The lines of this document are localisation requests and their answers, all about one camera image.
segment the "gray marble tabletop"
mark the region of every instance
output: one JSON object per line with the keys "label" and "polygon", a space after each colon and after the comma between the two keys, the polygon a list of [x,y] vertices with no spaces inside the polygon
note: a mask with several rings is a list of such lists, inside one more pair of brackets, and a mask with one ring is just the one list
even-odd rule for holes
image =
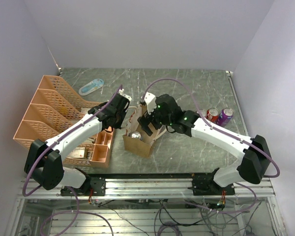
{"label": "gray marble tabletop", "polygon": [[[63,68],[61,75],[78,91],[93,79],[103,79],[104,87],[84,96],[88,101],[103,102],[111,98],[120,84],[126,94],[132,96],[130,106],[136,106],[146,87],[156,79],[177,78],[185,83],[197,99],[200,108],[216,107],[221,110],[230,107],[235,114],[225,128],[244,134],[238,107],[225,71],[190,69],[109,69],[109,68]],[[151,87],[150,92],[159,96],[172,95],[183,110],[196,110],[185,89],[175,82],[161,81]],[[125,126],[130,113],[127,114]],[[95,173],[192,173],[211,172],[217,167],[225,167],[235,158],[215,145],[181,134],[166,132],[154,146],[150,158],[142,158],[124,150],[122,136],[125,130],[117,130],[109,167],[85,168],[89,174]]]}

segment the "white wall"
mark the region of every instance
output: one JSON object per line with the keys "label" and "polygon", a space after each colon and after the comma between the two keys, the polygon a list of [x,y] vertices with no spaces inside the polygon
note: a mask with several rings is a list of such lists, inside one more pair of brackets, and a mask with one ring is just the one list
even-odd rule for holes
{"label": "white wall", "polygon": [[42,75],[57,71],[24,1],[0,0],[0,236],[27,157],[13,135]]}
{"label": "white wall", "polygon": [[273,0],[26,0],[60,67],[234,70]]}
{"label": "white wall", "polygon": [[295,0],[274,1],[234,72],[234,84],[248,131],[266,137],[281,168],[274,190],[295,236]]}

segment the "purple soda can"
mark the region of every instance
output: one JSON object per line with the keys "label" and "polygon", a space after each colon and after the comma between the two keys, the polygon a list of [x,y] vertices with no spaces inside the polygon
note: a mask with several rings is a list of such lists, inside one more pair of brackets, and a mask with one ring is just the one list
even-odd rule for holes
{"label": "purple soda can", "polygon": [[225,125],[227,125],[227,123],[231,120],[233,116],[234,111],[231,108],[224,108],[218,116],[216,124],[221,127],[224,127]]}

